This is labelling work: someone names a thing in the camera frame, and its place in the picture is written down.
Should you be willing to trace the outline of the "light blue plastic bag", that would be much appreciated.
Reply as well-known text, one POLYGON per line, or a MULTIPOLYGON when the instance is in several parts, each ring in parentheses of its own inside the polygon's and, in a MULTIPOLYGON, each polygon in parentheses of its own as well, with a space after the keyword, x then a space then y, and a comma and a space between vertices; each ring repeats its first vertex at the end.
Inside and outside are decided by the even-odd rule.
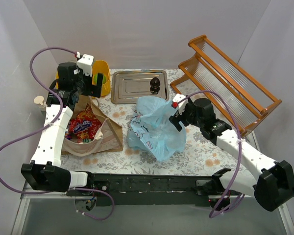
POLYGON ((186 145, 186 130, 178 131, 169 121, 176 113, 171 100, 155 96, 137 99, 136 109, 129 123, 128 146, 153 155, 157 161, 169 159, 176 152, 183 152, 186 145))

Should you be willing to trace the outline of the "brown burlap tote bag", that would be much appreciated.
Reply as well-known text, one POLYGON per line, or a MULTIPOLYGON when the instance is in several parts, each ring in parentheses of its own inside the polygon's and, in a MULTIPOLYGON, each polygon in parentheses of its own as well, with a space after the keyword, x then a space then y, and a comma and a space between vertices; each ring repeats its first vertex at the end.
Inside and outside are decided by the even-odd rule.
POLYGON ((79 101, 75 105, 73 118, 75 118, 78 113, 85 110, 87 105, 90 106, 91 113, 94 114, 102 123, 102 126, 95 135, 95 139, 89 143, 78 143, 74 139, 64 139, 61 153, 72 154, 78 157, 85 157, 87 155, 100 152, 122 151, 122 127, 102 112, 102 105, 97 98, 81 95, 79 97, 79 101))

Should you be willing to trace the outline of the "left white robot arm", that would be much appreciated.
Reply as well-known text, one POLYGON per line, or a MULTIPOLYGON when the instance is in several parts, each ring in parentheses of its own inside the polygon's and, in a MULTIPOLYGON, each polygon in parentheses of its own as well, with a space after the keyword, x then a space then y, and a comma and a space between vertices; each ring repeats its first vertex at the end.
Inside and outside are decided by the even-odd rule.
POLYGON ((68 123, 80 95, 99 97, 103 75, 93 84, 93 62, 82 60, 58 65, 58 78, 49 87, 46 118, 37 149, 21 174, 34 190, 66 192, 77 188, 82 195, 94 192, 91 175, 61 168, 61 150, 68 123))

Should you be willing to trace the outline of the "red snack packet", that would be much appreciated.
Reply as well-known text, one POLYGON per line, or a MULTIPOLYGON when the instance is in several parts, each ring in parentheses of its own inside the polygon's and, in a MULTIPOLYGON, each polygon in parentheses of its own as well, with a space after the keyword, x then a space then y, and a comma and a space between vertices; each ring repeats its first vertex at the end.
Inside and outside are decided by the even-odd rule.
POLYGON ((87 104, 83 111, 69 121, 65 138, 75 143, 89 143, 94 140, 101 126, 90 104, 87 104))

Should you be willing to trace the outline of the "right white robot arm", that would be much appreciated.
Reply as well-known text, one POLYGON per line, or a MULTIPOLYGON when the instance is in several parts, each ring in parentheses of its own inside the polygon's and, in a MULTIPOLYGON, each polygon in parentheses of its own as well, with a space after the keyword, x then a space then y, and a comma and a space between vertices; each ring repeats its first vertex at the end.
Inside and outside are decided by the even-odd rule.
POLYGON ((267 211, 274 211, 294 197, 294 172, 287 161, 277 162, 259 152, 248 142, 237 137, 230 125, 216 118, 211 101, 199 98, 192 101, 182 94, 172 100, 176 113, 169 118, 178 131, 193 125, 212 144, 226 151, 252 174, 239 177, 233 170, 223 168, 211 180, 197 184, 200 193, 223 194, 233 190, 252 196, 267 211))

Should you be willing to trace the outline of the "green lime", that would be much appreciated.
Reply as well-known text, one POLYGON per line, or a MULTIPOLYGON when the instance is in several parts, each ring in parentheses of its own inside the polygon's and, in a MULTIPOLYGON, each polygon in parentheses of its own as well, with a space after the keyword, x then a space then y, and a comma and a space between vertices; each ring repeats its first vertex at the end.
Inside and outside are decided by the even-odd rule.
POLYGON ((98 82, 98 78, 101 78, 101 77, 102 77, 102 84, 106 83, 106 76, 103 73, 97 73, 94 76, 93 84, 96 85, 98 82))

